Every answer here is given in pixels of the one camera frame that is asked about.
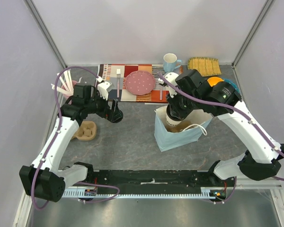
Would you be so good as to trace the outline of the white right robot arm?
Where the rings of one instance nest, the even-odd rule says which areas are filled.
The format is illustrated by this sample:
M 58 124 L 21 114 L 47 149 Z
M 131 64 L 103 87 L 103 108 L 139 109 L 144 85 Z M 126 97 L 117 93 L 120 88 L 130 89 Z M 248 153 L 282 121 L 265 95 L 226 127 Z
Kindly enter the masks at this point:
M 202 110 L 225 123 L 247 148 L 238 157 L 216 161 L 207 174 L 210 185 L 218 186 L 241 175 L 255 181 L 277 178 L 280 160 L 284 159 L 284 144 L 275 141 L 258 124 L 232 84 L 224 80 L 212 84 L 197 70 L 169 72 L 161 76 L 160 83 L 169 90 L 168 125 L 175 127 L 194 110 Z

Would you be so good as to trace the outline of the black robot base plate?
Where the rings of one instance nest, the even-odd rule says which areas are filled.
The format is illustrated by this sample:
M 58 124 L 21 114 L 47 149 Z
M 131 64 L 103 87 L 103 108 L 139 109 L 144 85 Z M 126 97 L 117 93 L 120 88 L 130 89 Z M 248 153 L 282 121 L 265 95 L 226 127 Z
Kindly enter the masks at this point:
M 234 177 L 220 180 L 196 170 L 94 170 L 85 183 L 116 186 L 121 195 L 197 194 L 202 187 L 230 188 Z

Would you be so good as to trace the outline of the blue white paper bag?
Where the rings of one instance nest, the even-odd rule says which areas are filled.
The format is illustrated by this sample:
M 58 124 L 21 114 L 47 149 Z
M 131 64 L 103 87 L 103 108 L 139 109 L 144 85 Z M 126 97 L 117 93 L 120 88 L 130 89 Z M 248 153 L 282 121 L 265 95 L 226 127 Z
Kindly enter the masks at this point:
M 184 121 L 190 121 L 192 125 L 181 132 L 168 132 L 166 122 L 166 106 L 155 110 L 155 130 L 154 137 L 161 152 L 183 146 L 188 143 L 198 141 L 201 135 L 207 135 L 207 126 L 212 120 L 212 116 L 203 110 L 193 110 Z

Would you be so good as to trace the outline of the white paper coffee cup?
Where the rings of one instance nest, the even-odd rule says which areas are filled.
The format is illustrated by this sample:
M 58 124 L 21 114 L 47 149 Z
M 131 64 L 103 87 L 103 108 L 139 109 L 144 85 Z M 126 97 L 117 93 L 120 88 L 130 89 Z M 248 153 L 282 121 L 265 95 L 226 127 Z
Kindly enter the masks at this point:
M 175 127 L 177 125 L 179 125 L 183 120 L 177 118 L 177 117 L 173 117 L 171 114 L 170 114 L 170 111 L 169 110 L 166 110 L 166 122 L 169 126 L 171 127 Z

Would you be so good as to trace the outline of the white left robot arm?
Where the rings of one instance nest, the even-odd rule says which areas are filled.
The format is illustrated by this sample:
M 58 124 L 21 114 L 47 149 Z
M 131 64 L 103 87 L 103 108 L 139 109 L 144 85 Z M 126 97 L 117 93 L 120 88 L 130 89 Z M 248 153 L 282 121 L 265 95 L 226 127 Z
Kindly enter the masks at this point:
M 118 101 L 108 103 L 110 82 L 101 82 L 96 87 L 78 83 L 74 94 L 60 107 L 55 127 L 44 148 L 30 166 L 22 166 L 19 176 L 25 193 L 31 197 L 57 202 L 65 189 L 82 183 L 89 186 L 94 182 L 93 166 L 76 162 L 70 168 L 59 171 L 64 152 L 75 132 L 89 114 L 96 114 L 112 123 L 118 123 L 123 113 Z

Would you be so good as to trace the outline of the brown cardboard cup carrier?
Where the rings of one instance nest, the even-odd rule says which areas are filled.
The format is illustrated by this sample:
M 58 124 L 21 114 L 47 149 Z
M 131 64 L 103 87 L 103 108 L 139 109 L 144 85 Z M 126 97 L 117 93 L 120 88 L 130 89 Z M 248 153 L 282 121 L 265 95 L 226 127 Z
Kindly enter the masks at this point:
M 176 126 L 167 125 L 166 129 L 168 132 L 177 133 L 183 131 L 188 126 L 192 125 L 190 121 L 182 121 L 180 124 Z

